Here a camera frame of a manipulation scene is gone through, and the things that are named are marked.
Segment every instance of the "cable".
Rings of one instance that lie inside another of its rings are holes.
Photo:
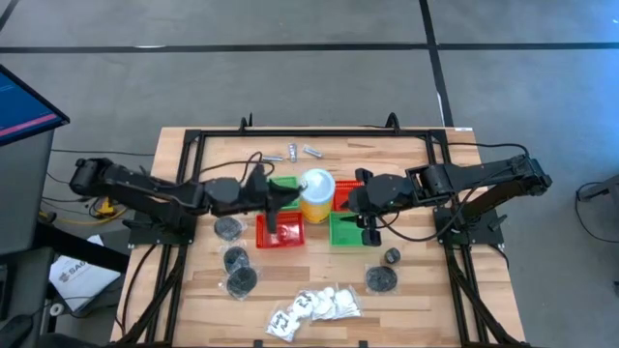
[[[361,127],[372,127],[372,128],[377,128],[377,129],[383,129],[383,130],[391,130],[391,127],[383,127],[383,126],[376,126],[376,125],[361,125]],[[426,140],[426,138],[424,136],[418,136],[420,139],[422,140]],[[434,144],[439,144],[439,141],[432,141]],[[516,147],[518,149],[521,149],[522,151],[524,151],[524,155],[526,157],[529,157],[529,150],[521,144],[516,144],[516,143],[500,143],[500,144],[484,144],[484,143],[467,143],[467,142],[453,142],[453,143],[447,143],[447,145],[470,145],[470,146],[479,146],[479,147],[485,147],[485,148],[497,148],[497,147]]]
[[[114,321],[116,322],[116,324],[118,324],[118,327],[120,328],[120,332],[125,335],[126,330],[125,330],[125,326],[123,325],[123,323],[120,322],[120,320],[118,320],[118,316],[116,314],[114,314]]]
[[[498,252],[499,254],[501,254],[501,256],[503,256],[503,258],[505,259],[505,263],[507,264],[507,269],[510,269],[510,259],[507,257],[507,254],[501,250],[501,248],[498,245],[488,245],[489,247],[493,248],[496,250],[496,252]]]
[[[97,199],[95,199],[95,201],[90,205],[90,207],[88,207],[88,215],[91,218],[96,218],[96,219],[100,218],[99,216],[97,216],[97,214],[95,212],[95,207],[97,206],[97,204],[99,204],[100,200],[101,200],[101,198],[97,197]]]
[[[83,315],[75,315],[75,314],[73,314],[72,312],[70,312],[70,313],[69,313],[69,315],[71,315],[71,316],[72,316],[73,318],[75,318],[75,319],[86,319],[86,318],[88,318],[88,317],[89,317],[92,313],[96,312],[97,310],[104,309],[104,308],[113,308],[113,307],[115,307],[115,306],[117,306],[117,305],[118,305],[118,304],[109,304],[109,305],[104,305],[104,306],[100,306],[100,307],[97,307],[97,308],[93,308],[93,309],[92,309],[92,310],[90,310],[88,313],[83,314]]]
[[[51,204],[51,203],[49,203],[49,202],[45,202],[44,200],[42,200],[42,201],[41,201],[41,203],[43,203],[43,204],[45,204],[45,205],[48,205],[48,206],[52,207],[53,209],[57,209],[57,210],[59,210],[59,211],[63,211],[63,212],[67,212],[67,213],[73,213],[73,214],[80,214],[80,215],[85,215],[85,216],[88,216],[88,214],[86,214],[86,213],[82,213],[82,212],[74,211],[74,210],[71,210],[71,209],[60,208],[60,207],[55,206],[55,205],[53,205],[53,204]]]
[[[142,256],[142,259],[139,260],[139,263],[137,264],[137,267],[135,268],[135,272],[133,272],[133,276],[131,281],[129,282],[129,287],[127,288],[127,294],[125,295],[125,302],[123,303],[123,314],[122,314],[122,322],[119,323],[119,326],[121,328],[121,330],[123,330],[123,335],[125,335],[125,329],[127,327],[127,309],[129,308],[129,298],[132,294],[132,290],[133,290],[133,284],[135,283],[135,279],[137,278],[137,274],[139,274],[139,271],[142,269],[142,266],[144,265],[144,262],[146,261],[146,259],[148,258],[148,255],[151,254],[151,252],[153,252],[153,250],[155,249],[157,245],[152,245],[151,247],[148,248],[148,250],[146,250],[146,253],[144,253],[144,256]]]
[[[45,197],[42,196],[41,199],[46,199],[48,201],[52,201],[52,202],[56,202],[56,203],[74,203],[74,202],[87,202],[91,199],[93,199],[93,197],[79,197],[76,199],[58,199],[58,198],[51,198],[51,197]]]
[[[105,224],[105,223],[108,223],[110,221],[117,219],[119,216],[124,214],[126,211],[127,211],[127,208],[116,213],[116,215],[112,217],[106,217],[106,218],[100,219],[99,221],[78,221],[78,220],[72,220],[72,219],[62,218],[62,217],[59,217],[56,220],[69,223],[69,224],[81,225],[81,226],[97,226],[97,225]],[[39,214],[46,217],[46,213],[39,212]]]
[[[47,176],[48,176],[51,180],[55,181],[56,183],[65,184],[65,185],[68,185],[68,184],[69,184],[69,182],[66,182],[66,181],[63,181],[63,180],[60,180],[60,179],[56,179],[56,178],[54,178],[51,174],[49,174],[49,172],[47,172]]]
[[[586,188],[588,186],[591,186],[591,185],[595,185],[595,184],[600,184],[600,182],[592,182],[592,183],[583,184],[580,188],[578,188],[576,190],[575,201],[574,201],[574,210],[576,211],[576,216],[578,217],[578,221],[580,222],[580,225],[582,226],[582,229],[584,229],[589,234],[589,236],[591,236],[591,237],[593,237],[593,238],[595,238],[595,239],[597,239],[598,241],[601,241],[601,242],[619,244],[619,241],[612,241],[612,240],[600,238],[600,237],[594,235],[587,228],[587,226],[585,226],[584,221],[582,221],[582,217],[580,216],[580,211],[578,210],[578,197],[580,196],[580,192],[582,191],[582,189],[584,189],[584,188]]]
[[[273,172],[275,171],[275,165],[274,165],[274,164],[272,164],[271,162],[268,162],[268,161],[251,160],[251,158],[252,158],[253,156],[255,156],[255,154],[251,155],[251,157],[250,157],[250,159],[249,159],[249,160],[231,160],[231,161],[228,161],[228,162],[224,162],[224,163],[220,163],[220,164],[212,165],[212,166],[210,166],[210,167],[202,168],[202,169],[200,170],[200,174],[202,174],[202,173],[204,173],[204,172],[207,172],[207,171],[209,171],[209,170],[213,170],[213,169],[221,168],[221,167],[223,167],[223,166],[227,166],[227,165],[230,165],[230,164],[244,164],[244,165],[246,166],[246,170],[247,170],[247,166],[249,166],[249,165],[250,165],[250,163],[254,163],[254,164],[259,164],[259,163],[260,163],[260,164],[268,164],[268,165],[270,165],[270,166],[271,166],[271,171],[270,171],[270,172],[268,172],[268,173],[266,173],[266,174],[265,174],[265,176],[269,176],[269,175],[273,174]]]
[[[447,145],[469,145],[469,146],[479,146],[479,147],[486,147],[486,148],[516,147],[516,148],[524,151],[524,155],[526,157],[529,157],[529,150],[524,145],[516,144],[516,143],[483,144],[483,143],[453,142],[453,143],[447,143]]]
[[[152,157],[155,154],[140,154],[130,153],[124,151],[92,151],[92,150],[65,150],[65,149],[51,149],[51,152],[68,153],[68,154],[115,154],[125,156],[138,156],[138,157]]]
[[[389,223],[387,223],[387,224],[383,224],[382,226],[378,226],[378,227],[376,227],[376,229],[379,229],[379,228],[385,228],[385,227],[389,227],[389,226],[391,226],[392,224],[394,224],[394,222],[396,222],[396,220],[397,220],[398,218],[399,218],[399,212],[397,212],[397,213],[396,213],[396,217],[394,217],[394,219],[393,219],[393,220],[391,220],[391,222],[389,222]]]
[[[239,181],[239,183],[243,183],[245,181],[245,177],[248,175],[248,169],[250,168],[250,162],[251,160],[253,160],[253,158],[256,155],[259,155],[258,162],[262,162],[262,152],[260,151],[254,152],[253,155],[250,156],[250,159],[248,159],[248,162],[245,163],[245,170],[243,170],[243,176],[241,177],[241,180]]]
[[[452,216],[452,218],[443,226],[443,228],[441,228],[440,231],[429,235],[427,237],[424,238],[412,238],[412,237],[408,237],[408,236],[404,236],[403,234],[397,232],[392,226],[388,225],[388,223],[385,221],[384,218],[382,217],[378,217],[378,219],[383,222],[383,224],[385,224],[385,227],[390,230],[392,233],[394,233],[396,236],[402,238],[403,240],[409,241],[409,242],[427,242],[429,240],[432,240],[434,238],[440,237],[442,236],[445,232],[447,232],[449,230],[449,228],[452,226],[452,224],[454,223],[454,221],[456,221],[457,216],[460,214],[460,212],[462,211],[462,209],[464,208],[464,206],[466,205],[466,202],[468,201],[469,197],[471,196],[471,194],[473,194],[473,192],[475,192],[478,188],[482,187],[484,185],[484,183],[492,178],[494,178],[495,176],[503,173],[506,170],[509,170],[511,168],[504,168],[501,170],[497,170],[496,172],[486,176],[485,178],[483,178],[479,183],[477,183],[471,190],[468,191],[468,193],[466,193],[466,195],[464,196],[464,199],[462,199],[462,202],[459,204],[459,207],[457,207],[456,212],[454,213],[454,215]]]

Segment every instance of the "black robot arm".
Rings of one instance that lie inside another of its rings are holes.
[[[352,190],[344,205],[358,214],[357,224],[364,228],[364,244],[373,247],[381,244],[375,219],[383,215],[443,206],[463,190],[492,186],[470,202],[452,204],[454,220],[449,227],[461,231],[486,213],[494,213],[501,203],[517,196],[541,195],[552,184],[538,161],[525,155],[466,167],[431,164],[407,169],[405,177],[373,176],[365,169],[357,169],[355,174],[364,185]]]
[[[216,217],[264,211],[270,232],[276,230],[276,214],[294,201],[299,188],[283,188],[267,181],[264,166],[257,164],[242,187],[235,178],[175,184],[137,172],[109,159],[79,159],[71,179],[73,192],[106,196],[148,215],[169,233],[181,234],[196,216]]]

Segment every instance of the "black tape roll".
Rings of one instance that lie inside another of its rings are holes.
[[[398,285],[396,272],[389,267],[372,267],[366,272],[366,284],[375,292],[393,290]]]
[[[215,221],[215,234],[225,241],[236,241],[241,237],[243,225],[234,217],[222,217]]]
[[[232,297],[245,298],[258,282],[258,274],[251,267],[241,267],[228,278],[225,288]]]
[[[223,255],[223,265],[225,266],[225,271],[230,273],[239,267],[249,266],[250,257],[242,247],[233,246]]]

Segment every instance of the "monitor screen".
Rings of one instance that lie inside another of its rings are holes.
[[[69,118],[0,66],[0,145],[69,123]]]

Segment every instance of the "gray floor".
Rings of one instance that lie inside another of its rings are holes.
[[[440,43],[619,41],[613,1],[429,4]],[[385,41],[425,41],[417,1],[21,0],[0,32],[0,46]],[[440,58],[455,125],[474,128],[481,142],[525,144],[554,180],[545,196],[500,209],[509,215],[504,234],[528,340],[615,347],[619,245],[585,234],[574,192],[619,172],[619,51],[443,51]],[[442,125],[425,51],[0,54],[0,63],[72,117],[56,132],[56,148],[153,152],[160,127],[237,125],[250,112],[260,126],[381,124],[391,111],[405,126]],[[482,151],[484,160],[512,153]],[[75,159],[54,154],[49,171],[67,180]],[[72,197],[52,181],[45,194]],[[590,229],[619,240],[611,209],[605,197],[581,206]],[[119,229],[63,227],[110,238]],[[122,233],[113,238],[124,244]],[[112,315],[63,318],[59,331],[103,344]]]

